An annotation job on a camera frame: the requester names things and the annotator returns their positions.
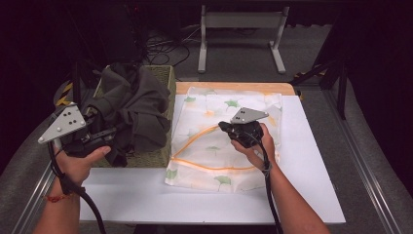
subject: white table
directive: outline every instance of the white table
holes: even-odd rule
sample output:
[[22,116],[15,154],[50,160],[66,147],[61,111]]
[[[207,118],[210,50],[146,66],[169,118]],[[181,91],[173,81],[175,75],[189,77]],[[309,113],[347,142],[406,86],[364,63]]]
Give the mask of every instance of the white table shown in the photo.
[[[176,96],[178,115],[184,95]],[[283,96],[280,167],[326,223],[345,218],[297,96]],[[165,169],[93,168],[85,181],[103,220],[123,223],[269,224],[265,188],[216,193],[164,183]],[[82,201],[81,220],[95,220]]]

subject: hand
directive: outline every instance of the hand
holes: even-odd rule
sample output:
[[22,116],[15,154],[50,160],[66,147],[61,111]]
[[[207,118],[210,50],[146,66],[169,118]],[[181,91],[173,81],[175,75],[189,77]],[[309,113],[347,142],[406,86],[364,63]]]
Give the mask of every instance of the hand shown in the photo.
[[[264,145],[265,151],[267,152],[268,159],[270,160],[272,165],[276,165],[276,160],[275,160],[275,151],[276,148],[274,146],[274,140],[273,137],[270,135],[268,132],[267,126],[265,124],[260,123],[262,132],[264,133],[264,136],[262,137],[261,141],[262,144]],[[259,170],[264,170],[264,161],[260,159],[255,153],[254,150],[258,150],[261,154],[262,149],[261,147],[257,144],[254,145],[250,148],[244,148],[242,145],[240,145],[236,140],[231,140],[232,145],[234,145],[235,149],[241,153],[243,153],[246,158],[249,160],[249,162],[255,166]]]
[[92,164],[102,159],[110,150],[109,146],[102,146],[85,158],[69,157],[64,151],[61,151],[56,156],[56,160],[61,171],[69,176],[74,183],[81,186],[83,181],[88,178]]

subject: forearm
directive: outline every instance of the forearm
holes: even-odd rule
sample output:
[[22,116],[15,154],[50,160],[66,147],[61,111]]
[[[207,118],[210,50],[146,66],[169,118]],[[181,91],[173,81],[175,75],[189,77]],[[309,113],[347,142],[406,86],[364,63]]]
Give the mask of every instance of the forearm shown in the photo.
[[[55,180],[49,196],[63,194],[58,179]],[[56,203],[47,202],[34,233],[78,233],[80,198],[73,195]]]
[[270,172],[271,188],[284,233],[329,233],[328,228],[278,165],[274,165],[275,162]]

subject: human arm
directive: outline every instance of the human arm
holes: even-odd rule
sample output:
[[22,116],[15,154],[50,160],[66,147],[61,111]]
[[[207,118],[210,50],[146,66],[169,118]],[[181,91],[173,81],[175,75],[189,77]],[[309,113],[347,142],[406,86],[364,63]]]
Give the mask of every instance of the human arm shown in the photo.
[[[110,151],[109,146],[96,149],[85,158],[67,156],[63,151],[56,156],[57,164],[76,185],[81,186],[89,176],[92,164],[102,159]],[[55,179],[50,197],[63,194],[59,179]],[[56,203],[47,202],[33,233],[78,233],[80,197],[78,195],[61,199]]]
[[[262,144],[268,154],[272,165],[270,170],[271,190],[277,204],[283,232],[288,233],[329,233],[328,228],[319,218],[316,212],[304,200],[300,193],[289,182],[282,170],[276,163],[275,146],[267,127],[261,124],[264,136]],[[264,162],[256,156],[254,149],[262,153],[261,148],[255,145],[251,148],[244,148],[235,140],[231,143],[235,149],[243,153],[246,158],[259,170],[264,170]]]

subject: woven basket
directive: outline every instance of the woven basket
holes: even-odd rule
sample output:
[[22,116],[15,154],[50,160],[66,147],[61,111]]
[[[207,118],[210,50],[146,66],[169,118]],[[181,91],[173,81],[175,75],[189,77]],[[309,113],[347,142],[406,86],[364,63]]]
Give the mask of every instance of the woven basket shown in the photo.
[[[147,69],[151,70],[156,78],[161,81],[162,84],[168,87],[170,91],[169,95],[169,108],[163,113],[172,123],[173,108],[175,105],[176,83],[175,75],[173,73],[173,67],[169,65],[146,65]],[[170,143],[171,143],[171,129],[167,133],[167,144],[165,147],[147,153],[133,153],[127,155],[128,165],[127,168],[165,168],[169,162],[170,155]],[[100,160],[94,164],[96,168],[110,168],[110,164],[106,160]]]

